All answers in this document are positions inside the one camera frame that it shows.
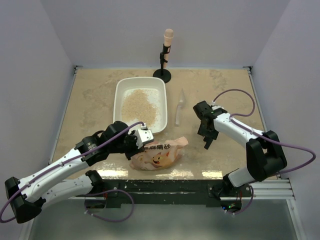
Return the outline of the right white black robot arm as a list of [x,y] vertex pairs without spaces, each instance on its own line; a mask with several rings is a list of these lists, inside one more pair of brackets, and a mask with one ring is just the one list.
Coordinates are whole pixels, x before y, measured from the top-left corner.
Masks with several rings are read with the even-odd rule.
[[211,106],[201,101],[193,106],[200,120],[197,134],[203,137],[207,150],[220,133],[236,141],[246,151],[246,167],[238,168],[223,177],[223,192],[235,196],[241,186],[276,175],[287,166],[287,159],[279,138],[274,131],[263,132],[247,125],[240,127],[241,122],[231,117],[221,106]]

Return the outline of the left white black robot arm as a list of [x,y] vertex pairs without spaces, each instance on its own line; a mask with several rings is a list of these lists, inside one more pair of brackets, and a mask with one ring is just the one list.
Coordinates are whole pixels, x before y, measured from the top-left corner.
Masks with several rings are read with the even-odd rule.
[[11,207],[14,216],[1,219],[1,223],[16,221],[22,224],[62,200],[102,195],[105,184],[96,170],[89,170],[75,179],[69,179],[69,176],[106,160],[111,154],[124,154],[130,160],[143,152],[145,145],[154,141],[154,136],[145,123],[139,121],[137,124],[141,127],[133,129],[135,124],[128,126],[122,121],[115,121],[105,130],[84,137],[63,157],[38,172],[21,179],[7,179],[7,202],[0,211],[3,213]]

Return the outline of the clear plastic scoop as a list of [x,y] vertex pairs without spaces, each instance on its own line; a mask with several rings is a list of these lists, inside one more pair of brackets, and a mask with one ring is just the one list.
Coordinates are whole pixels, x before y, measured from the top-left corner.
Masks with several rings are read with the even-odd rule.
[[179,93],[179,99],[178,99],[178,103],[176,106],[176,112],[175,112],[174,125],[176,127],[179,127],[181,124],[182,109],[185,107],[185,105],[186,105],[186,96],[185,96],[184,89],[182,88]]

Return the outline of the pink cat litter bag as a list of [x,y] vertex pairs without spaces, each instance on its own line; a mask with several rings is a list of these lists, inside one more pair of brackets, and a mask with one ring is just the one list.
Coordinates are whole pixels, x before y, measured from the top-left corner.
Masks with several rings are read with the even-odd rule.
[[189,144],[187,138],[180,137],[163,142],[152,142],[144,151],[134,155],[130,167],[138,171],[156,171],[173,165],[181,156],[182,149]]

